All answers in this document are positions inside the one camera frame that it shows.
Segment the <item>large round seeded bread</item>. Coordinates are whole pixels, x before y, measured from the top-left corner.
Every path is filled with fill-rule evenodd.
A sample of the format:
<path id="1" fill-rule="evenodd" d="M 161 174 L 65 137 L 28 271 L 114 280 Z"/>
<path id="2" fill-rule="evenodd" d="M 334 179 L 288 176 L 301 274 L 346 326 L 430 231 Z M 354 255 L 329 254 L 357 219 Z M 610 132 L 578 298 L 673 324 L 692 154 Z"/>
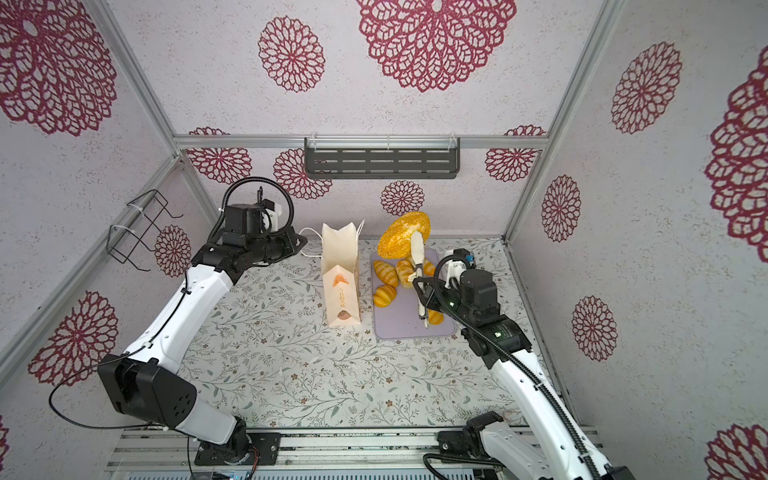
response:
<path id="1" fill-rule="evenodd" d="M 420 211 L 409 212 L 395 220 L 381 236 L 377 253 L 384 259 L 403 259 L 411 255 L 411 239 L 421 235 L 425 244 L 431 235 L 430 217 Z"/>

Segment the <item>cream paper bread bag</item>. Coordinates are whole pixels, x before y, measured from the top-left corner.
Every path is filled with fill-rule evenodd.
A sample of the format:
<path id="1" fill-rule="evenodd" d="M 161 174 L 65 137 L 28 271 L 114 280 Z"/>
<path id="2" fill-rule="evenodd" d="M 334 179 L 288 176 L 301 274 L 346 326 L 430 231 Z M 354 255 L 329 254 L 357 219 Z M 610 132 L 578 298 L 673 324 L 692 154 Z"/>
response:
<path id="1" fill-rule="evenodd" d="M 362 323 L 359 290 L 359 234 L 364 223 L 353 222 L 334 229 L 323 224 L 320 231 L 306 227 L 320 239 L 319 255 L 303 253 L 308 258 L 320 259 L 323 283 L 323 304 L 326 308 L 326 324 L 330 328 L 345 328 Z"/>

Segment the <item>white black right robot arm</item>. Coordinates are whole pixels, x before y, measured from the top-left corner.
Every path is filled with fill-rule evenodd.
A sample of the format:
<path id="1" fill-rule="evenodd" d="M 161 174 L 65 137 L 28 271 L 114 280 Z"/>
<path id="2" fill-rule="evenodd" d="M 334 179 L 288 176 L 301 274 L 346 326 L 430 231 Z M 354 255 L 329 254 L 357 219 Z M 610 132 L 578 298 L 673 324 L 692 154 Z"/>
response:
<path id="1" fill-rule="evenodd" d="M 411 237 L 411 257 L 421 312 L 442 313 L 461 325 L 462 337 L 512 395 L 535 438 L 527 442 L 491 411 L 468 420 L 461 431 L 440 432 L 440 450 L 424 455 L 425 468 L 436 478 L 443 475 L 435 460 L 505 470 L 515 479 L 632 478 L 628 467 L 611 464 L 567 410 L 525 333 L 502 313 L 492 273 L 477 268 L 470 251 L 454 249 L 433 275 L 425 275 L 420 233 Z"/>

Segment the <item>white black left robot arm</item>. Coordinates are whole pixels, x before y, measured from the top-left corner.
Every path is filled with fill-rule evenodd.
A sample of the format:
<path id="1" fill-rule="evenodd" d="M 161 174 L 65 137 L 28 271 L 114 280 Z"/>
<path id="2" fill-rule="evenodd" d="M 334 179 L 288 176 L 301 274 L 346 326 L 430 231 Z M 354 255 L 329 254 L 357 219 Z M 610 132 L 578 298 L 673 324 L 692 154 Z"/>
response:
<path id="1" fill-rule="evenodd" d="M 201 247 L 152 324 L 123 354 L 100 362 L 97 373 L 113 408 L 198 439 L 219 463 L 246 462 L 252 443 L 245 421 L 200 399 L 178 372 L 201 326 L 241 276 L 295 256 L 306 244 L 287 226 L 260 235 L 227 233 L 223 242 Z"/>

